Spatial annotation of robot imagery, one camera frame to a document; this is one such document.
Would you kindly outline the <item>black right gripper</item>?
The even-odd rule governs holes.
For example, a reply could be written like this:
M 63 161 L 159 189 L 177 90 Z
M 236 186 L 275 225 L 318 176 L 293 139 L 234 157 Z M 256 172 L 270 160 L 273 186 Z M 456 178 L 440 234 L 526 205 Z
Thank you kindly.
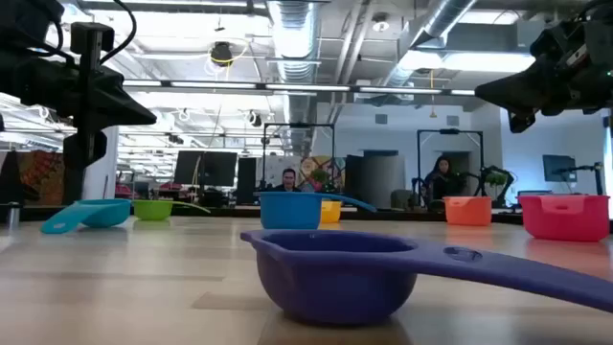
M 613 19 L 562 21 L 530 52 L 534 62 L 525 70 L 475 88 L 479 99 L 508 110 L 511 132 L 528 129 L 537 113 L 593 114 L 612 102 Z

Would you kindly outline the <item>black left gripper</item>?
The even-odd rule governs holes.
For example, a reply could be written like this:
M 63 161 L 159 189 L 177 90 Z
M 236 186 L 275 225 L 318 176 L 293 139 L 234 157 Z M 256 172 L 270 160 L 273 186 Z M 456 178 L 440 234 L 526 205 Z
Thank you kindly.
M 13 91 L 23 104 L 52 108 L 72 117 L 77 132 L 64 140 L 66 165 L 86 168 L 106 153 L 100 132 L 115 126 L 154 125 L 157 117 L 124 90 L 125 77 L 102 67 L 101 52 L 114 45 L 114 31 L 100 23 L 72 26 L 78 65 L 30 57 L 14 66 Z

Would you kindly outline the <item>teal measuring cup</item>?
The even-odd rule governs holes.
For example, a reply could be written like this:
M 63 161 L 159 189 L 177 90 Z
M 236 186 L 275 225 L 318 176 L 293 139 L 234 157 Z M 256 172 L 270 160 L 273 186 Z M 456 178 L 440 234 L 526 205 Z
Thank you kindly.
M 131 202 L 127 199 L 85 199 L 65 207 L 41 226 L 43 234 L 65 234 L 80 225 L 108 228 L 124 223 L 130 216 Z

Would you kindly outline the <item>green measuring cup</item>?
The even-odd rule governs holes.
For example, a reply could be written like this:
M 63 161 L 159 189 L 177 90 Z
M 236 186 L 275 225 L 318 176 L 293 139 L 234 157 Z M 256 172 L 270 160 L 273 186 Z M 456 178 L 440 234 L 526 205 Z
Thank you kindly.
M 207 208 L 181 201 L 135 199 L 131 204 L 133 206 L 134 216 L 139 220 L 145 221 L 161 221 L 169 218 L 172 207 L 175 205 L 191 207 L 207 214 L 211 213 Z

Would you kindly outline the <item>orange measuring cup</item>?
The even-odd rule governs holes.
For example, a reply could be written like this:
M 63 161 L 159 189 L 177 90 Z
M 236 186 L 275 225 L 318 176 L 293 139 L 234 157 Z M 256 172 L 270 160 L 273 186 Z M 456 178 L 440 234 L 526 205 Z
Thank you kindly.
M 444 199 L 446 222 L 452 225 L 489 226 L 492 205 L 489 196 L 446 196 Z

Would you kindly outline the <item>pink measuring cup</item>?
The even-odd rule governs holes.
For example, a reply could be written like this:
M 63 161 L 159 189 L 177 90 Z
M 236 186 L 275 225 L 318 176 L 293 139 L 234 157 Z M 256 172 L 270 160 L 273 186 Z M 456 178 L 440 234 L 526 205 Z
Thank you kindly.
M 523 195 L 518 201 L 524 228 L 536 239 L 600 242 L 609 235 L 606 195 Z

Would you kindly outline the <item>blue measuring cup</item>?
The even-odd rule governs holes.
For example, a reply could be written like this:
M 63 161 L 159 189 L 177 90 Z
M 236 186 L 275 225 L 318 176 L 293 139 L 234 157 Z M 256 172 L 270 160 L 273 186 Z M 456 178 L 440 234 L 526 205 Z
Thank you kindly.
M 342 201 L 369 212 L 373 205 L 343 195 L 305 192 L 261 192 L 261 225 L 273 230 L 313 230 L 321 222 L 322 201 Z

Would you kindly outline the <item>yellow measuring cup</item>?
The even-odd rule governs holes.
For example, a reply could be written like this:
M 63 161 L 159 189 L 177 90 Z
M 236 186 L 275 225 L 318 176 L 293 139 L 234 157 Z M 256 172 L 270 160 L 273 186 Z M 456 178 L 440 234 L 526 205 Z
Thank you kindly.
M 341 217 L 341 201 L 323 200 L 321 208 L 322 223 L 336 223 Z

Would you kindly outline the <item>indigo measuring cup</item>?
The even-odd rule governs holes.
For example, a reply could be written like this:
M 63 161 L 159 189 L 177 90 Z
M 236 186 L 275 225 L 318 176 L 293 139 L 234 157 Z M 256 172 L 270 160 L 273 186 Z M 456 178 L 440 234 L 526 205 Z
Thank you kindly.
M 510 288 L 613 313 L 613 283 L 573 270 L 435 241 L 366 232 L 241 233 L 263 289 L 309 323 L 369 325 L 402 307 L 419 275 Z

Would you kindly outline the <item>white pillar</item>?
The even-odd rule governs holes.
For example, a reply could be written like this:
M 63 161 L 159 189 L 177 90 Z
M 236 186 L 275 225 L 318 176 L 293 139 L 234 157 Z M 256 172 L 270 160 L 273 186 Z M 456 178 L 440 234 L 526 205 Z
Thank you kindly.
M 85 170 L 82 199 L 112 199 L 115 197 L 119 128 L 112 126 L 102 132 L 107 138 L 106 153 L 103 158 Z

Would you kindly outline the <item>colourful patterned tapestry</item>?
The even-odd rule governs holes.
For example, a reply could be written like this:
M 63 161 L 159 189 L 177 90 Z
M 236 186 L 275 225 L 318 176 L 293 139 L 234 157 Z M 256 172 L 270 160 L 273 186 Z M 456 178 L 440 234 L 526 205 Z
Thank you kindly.
M 18 152 L 17 162 L 27 205 L 62 204 L 64 166 L 61 153 L 43 150 Z

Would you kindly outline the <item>black double monitor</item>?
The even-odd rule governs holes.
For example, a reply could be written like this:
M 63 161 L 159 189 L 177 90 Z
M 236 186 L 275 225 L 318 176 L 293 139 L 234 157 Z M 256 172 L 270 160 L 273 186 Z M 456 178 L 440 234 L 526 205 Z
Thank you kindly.
M 183 185 L 232 187 L 238 155 L 224 151 L 178 152 L 173 182 Z

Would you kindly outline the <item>person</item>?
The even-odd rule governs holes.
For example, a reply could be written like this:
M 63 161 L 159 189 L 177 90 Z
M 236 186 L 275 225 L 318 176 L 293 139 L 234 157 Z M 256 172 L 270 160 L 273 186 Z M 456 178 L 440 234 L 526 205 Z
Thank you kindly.
M 465 188 L 466 178 L 452 169 L 451 161 L 447 156 L 437 158 L 432 171 L 425 177 L 421 193 L 428 210 L 444 205 L 446 196 L 460 196 Z
M 284 169 L 282 183 L 273 190 L 275 192 L 300 192 L 300 189 L 296 187 L 296 172 L 291 168 Z

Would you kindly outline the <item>black tall panel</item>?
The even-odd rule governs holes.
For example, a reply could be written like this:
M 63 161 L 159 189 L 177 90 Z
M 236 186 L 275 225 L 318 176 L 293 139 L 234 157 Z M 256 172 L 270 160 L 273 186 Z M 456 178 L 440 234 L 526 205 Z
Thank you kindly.
M 240 158 L 238 160 L 238 183 L 237 183 L 237 204 L 247 205 L 254 203 L 254 192 L 256 189 L 256 158 Z

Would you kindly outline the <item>silver metal cylinder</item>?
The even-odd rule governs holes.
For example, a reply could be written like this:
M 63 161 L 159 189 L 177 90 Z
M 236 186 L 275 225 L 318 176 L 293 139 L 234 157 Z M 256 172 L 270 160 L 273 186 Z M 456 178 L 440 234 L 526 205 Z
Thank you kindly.
M 7 204 L 8 207 L 8 220 L 7 225 L 10 230 L 17 229 L 20 222 L 20 211 L 22 205 L 18 202 L 12 201 Z

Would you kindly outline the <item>grey cabinet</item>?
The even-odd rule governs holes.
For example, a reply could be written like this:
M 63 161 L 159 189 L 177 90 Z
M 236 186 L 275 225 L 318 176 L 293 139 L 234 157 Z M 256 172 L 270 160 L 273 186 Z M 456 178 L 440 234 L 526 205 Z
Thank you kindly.
M 393 150 L 365 150 L 361 163 L 362 200 L 392 209 L 392 194 L 405 189 L 405 157 Z

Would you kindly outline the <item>long ceiling light strip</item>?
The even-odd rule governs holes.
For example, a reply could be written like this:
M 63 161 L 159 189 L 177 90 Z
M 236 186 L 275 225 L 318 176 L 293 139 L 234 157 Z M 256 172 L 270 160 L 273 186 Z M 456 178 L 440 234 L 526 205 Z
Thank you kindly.
M 395 95 L 429 95 L 473 97 L 475 92 L 468 89 L 437 89 L 416 87 L 387 87 L 369 85 L 341 84 L 299 84 L 299 83 L 265 83 L 234 81 L 185 81 L 185 80 L 126 80 L 124 87 L 140 88 L 184 88 L 240 91 L 300 91 L 300 92 L 343 92 Z

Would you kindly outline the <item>colourful mural panel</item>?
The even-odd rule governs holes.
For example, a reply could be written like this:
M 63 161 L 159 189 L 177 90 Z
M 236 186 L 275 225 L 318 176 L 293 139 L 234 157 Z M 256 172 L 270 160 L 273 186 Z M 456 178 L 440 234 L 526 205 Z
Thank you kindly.
M 302 160 L 297 187 L 303 192 L 340 193 L 345 188 L 346 160 L 318 155 Z

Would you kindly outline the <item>black rig frame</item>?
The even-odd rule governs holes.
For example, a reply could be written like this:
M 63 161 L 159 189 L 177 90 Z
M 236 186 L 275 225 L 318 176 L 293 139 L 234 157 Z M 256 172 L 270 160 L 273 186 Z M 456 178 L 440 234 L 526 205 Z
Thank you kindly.
M 412 180 L 412 187 L 419 190 L 419 196 L 423 198 L 423 201 L 432 201 L 434 197 L 432 196 L 433 187 L 431 184 L 437 177 L 441 176 L 440 172 L 440 158 L 435 160 L 433 164 L 433 168 L 426 174 L 422 174 L 421 166 L 422 166 L 422 146 L 429 140 L 429 138 L 433 134 L 439 135 L 465 135 L 479 150 L 479 166 L 477 173 L 473 172 L 460 172 L 460 176 L 470 176 L 476 179 L 477 188 L 474 192 L 475 195 L 484 196 L 486 192 L 484 191 L 482 181 L 483 169 L 485 168 L 485 149 L 484 149 L 484 132 L 481 130 L 462 130 L 454 127 L 441 128 L 441 129 L 418 129 L 417 130 L 417 165 L 418 165 L 418 176 Z
M 336 158 L 336 147 L 335 147 L 335 124 L 317 124 L 317 123 L 303 123 L 303 122 L 295 122 L 295 123 L 264 123 L 263 124 L 263 133 L 262 133 L 262 137 L 261 137 L 261 143 L 262 143 L 262 165 L 261 165 L 261 179 L 260 179 L 260 189 L 264 190 L 267 186 L 267 182 L 266 182 L 266 173 L 265 173 L 265 167 L 266 167 L 266 148 L 269 142 L 269 136 L 267 135 L 267 129 L 269 127 L 276 127 L 277 129 L 280 129 L 282 127 L 289 127 L 289 128 L 298 128 L 298 129 L 304 129 L 304 128 L 316 128 L 316 127 L 329 127 L 331 130 L 331 173 L 335 172 L 335 158 Z

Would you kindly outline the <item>black metal table frame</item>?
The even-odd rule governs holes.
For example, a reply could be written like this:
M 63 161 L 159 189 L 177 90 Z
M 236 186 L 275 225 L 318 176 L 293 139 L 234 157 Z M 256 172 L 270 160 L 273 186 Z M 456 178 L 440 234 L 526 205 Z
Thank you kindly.
M 49 214 L 46 218 L 44 218 L 42 220 L 42 224 L 47 219 L 51 218 L 53 215 L 55 215 L 56 213 L 58 213 L 59 211 L 63 210 L 65 207 L 70 206 L 70 205 L 66 205 L 66 206 L 63 206 L 63 207 L 57 206 L 56 207 L 56 211 L 54 213 Z M 261 206 L 259 206 L 257 208 L 250 208 L 250 209 L 240 209 L 240 208 L 238 208 L 238 209 L 236 209 L 236 208 L 234 208 L 234 209 L 232 209 L 232 208 L 230 208 L 230 209 L 228 209 L 228 208 L 223 209 L 223 208 L 221 208 L 221 209 L 214 209 L 214 210 L 210 210 L 210 211 L 211 211 L 210 214 L 207 214 L 207 213 L 205 213 L 203 211 L 201 211 L 201 212 L 203 212 L 203 213 L 205 213 L 207 215 L 213 215 L 213 216 L 252 217 L 252 218 L 259 218 L 259 219 L 261 219 Z

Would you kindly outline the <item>silver ribbed ceiling duct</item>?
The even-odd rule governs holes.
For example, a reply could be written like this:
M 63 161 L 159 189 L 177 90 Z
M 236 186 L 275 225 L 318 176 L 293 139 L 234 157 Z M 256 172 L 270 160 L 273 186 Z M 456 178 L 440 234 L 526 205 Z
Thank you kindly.
M 267 1 L 272 20 L 275 56 L 282 83 L 312 84 L 316 66 L 319 6 L 306 1 Z M 284 96 L 284 117 L 287 123 L 314 124 L 314 96 Z M 313 129 L 290 129 L 289 151 L 308 155 Z

